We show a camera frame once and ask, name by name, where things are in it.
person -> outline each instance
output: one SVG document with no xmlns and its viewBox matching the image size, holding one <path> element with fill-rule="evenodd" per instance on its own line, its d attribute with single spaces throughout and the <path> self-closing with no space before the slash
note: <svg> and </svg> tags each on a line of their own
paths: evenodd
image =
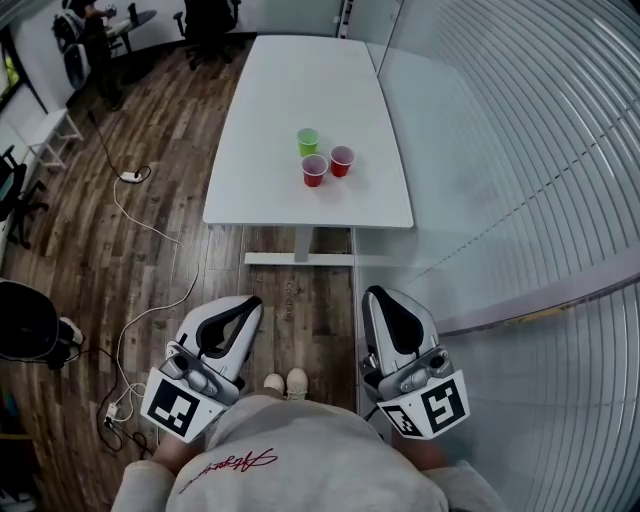
<svg viewBox="0 0 640 512">
<path fill-rule="evenodd" d="M 111 65 L 111 50 L 102 18 L 112 18 L 115 9 L 101 11 L 94 6 L 94 0 L 71 0 L 69 8 L 84 19 L 82 42 L 87 50 L 98 94 L 111 110 L 118 110 L 124 101 L 124 93 L 116 84 Z"/>
<path fill-rule="evenodd" d="M 469 511 L 504 504 L 468 464 L 447 466 L 434 442 L 385 444 L 362 418 L 304 400 L 308 379 L 294 368 L 269 375 L 203 441 L 167 435 L 151 460 L 124 472 L 113 512 Z"/>
</svg>

wooden floor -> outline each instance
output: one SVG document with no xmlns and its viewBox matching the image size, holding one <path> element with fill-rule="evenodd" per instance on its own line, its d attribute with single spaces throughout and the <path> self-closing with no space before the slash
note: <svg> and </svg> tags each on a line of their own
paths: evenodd
<svg viewBox="0 0 640 512">
<path fill-rule="evenodd" d="M 255 294 L 265 314 L 244 370 L 247 391 L 260 387 L 270 372 L 286 375 L 302 366 L 310 377 L 309 398 L 354 409 L 350 271 L 248 268 L 242 264 L 247 250 L 291 251 L 291 231 L 202 222 L 218 140 L 248 51 L 230 65 L 209 62 L 195 72 L 182 49 L 165 52 L 150 75 L 129 87 L 120 112 L 105 111 L 95 93 L 83 93 L 117 169 L 153 169 L 142 185 L 119 183 L 118 200 L 134 218 L 179 237 L 200 266 L 184 304 L 152 313 L 127 331 L 121 361 L 132 381 L 144 382 L 189 309 L 225 295 Z M 48 187 L 40 197 L 51 208 L 36 215 L 30 251 L 9 244 L 2 276 L 47 294 L 59 314 L 85 333 L 84 349 L 113 354 L 122 327 L 145 309 L 180 298 L 195 269 L 174 244 L 120 213 L 113 203 L 114 176 L 83 102 L 71 112 L 86 140 L 66 154 L 67 171 L 36 171 Z M 314 244 L 323 252 L 349 251 L 341 230 L 320 230 Z M 116 375 L 109 359 L 84 354 L 58 372 L 2 362 L 0 375 L 35 439 L 44 508 L 109 510 L 124 467 L 139 458 L 133 443 L 112 453 L 96 434 L 96 409 Z M 145 433 L 155 446 L 155 430 L 137 415 L 126 427 Z M 117 442 L 108 431 L 104 435 Z"/>
</svg>

sleeve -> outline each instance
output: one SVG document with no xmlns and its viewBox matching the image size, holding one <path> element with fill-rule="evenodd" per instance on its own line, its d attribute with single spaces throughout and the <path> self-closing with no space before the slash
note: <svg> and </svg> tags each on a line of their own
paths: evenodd
<svg viewBox="0 0 640 512">
<path fill-rule="evenodd" d="M 507 512 L 498 494 L 465 461 L 451 468 L 431 469 L 422 474 L 442 489 L 452 512 Z"/>
<path fill-rule="evenodd" d="M 111 512 L 158 512 L 167 500 L 176 477 L 164 466 L 148 460 L 129 464 Z"/>
</svg>

plastic cup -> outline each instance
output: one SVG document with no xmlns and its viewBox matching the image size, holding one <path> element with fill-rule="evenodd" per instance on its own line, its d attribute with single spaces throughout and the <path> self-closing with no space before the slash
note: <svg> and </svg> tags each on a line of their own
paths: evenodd
<svg viewBox="0 0 640 512">
<path fill-rule="evenodd" d="M 320 136 L 313 128 L 303 128 L 298 132 L 298 149 L 300 156 L 308 156 L 316 153 Z"/>
<path fill-rule="evenodd" d="M 331 174 L 342 178 L 349 172 L 349 168 L 356 160 L 353 149 L 347 146 L 336 146 L 331 150 Z"/>
<path fill-rule="evenodd" d="M 308 155 L 302 159 L 302 171 L 307 187 L 317 187 L 327 172 L 329 163 L 322 155 Z"/>
</svg>

office chair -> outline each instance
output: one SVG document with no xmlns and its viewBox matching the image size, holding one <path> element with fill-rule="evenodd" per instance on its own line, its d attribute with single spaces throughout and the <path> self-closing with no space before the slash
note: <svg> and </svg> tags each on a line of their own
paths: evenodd
<svg viewBox="0 0 640 512">
<path fill-rule="evenodd" d="M 173 19 L 178 23 L 180 34 L 188 43 L 195 46 L 186 52 L 191 58 L 189 67 L 196 69 L 200 62 L 219 55 L 227 63 L 231 57 L 224 52 L 223 34 L 233 30 L 238 23 L 238 6 L 241 0 L 230 0 L 233 14 L 227 0 L 184 0 L 187 15 L 186 28 L 182 24 L 182 11 L 177 12 Z"/>
<path fill-rule="evenodd" d="M 25 180 L 27 166 L 18 164 L 11 151 L 10 146 L 0 158 L 0 222 L 5 221 L 13 212 L 13 221 L 9 228 L 8 240 L 14 244 L 20 243 L 25 249 L 31 248 L 31 244 L 24 238 L 24 219 L 36 210 L 47 211 L 49 205 L 45 203 L 31 203 L 33 195 L 37 190 L 46 190 L 41 181 L 36 181 L 28 192 L 22 194 L 20 190 Z M 18 228 L 18 238 L 13 235 L 13 231 Z"/>
<path fill-rule="evenodd" d="M 1 359 L 46 363 L 55 370 L 79 355 L 84 335 L 39 291 L 0 280 L 0 311 Z"/>
</svg>

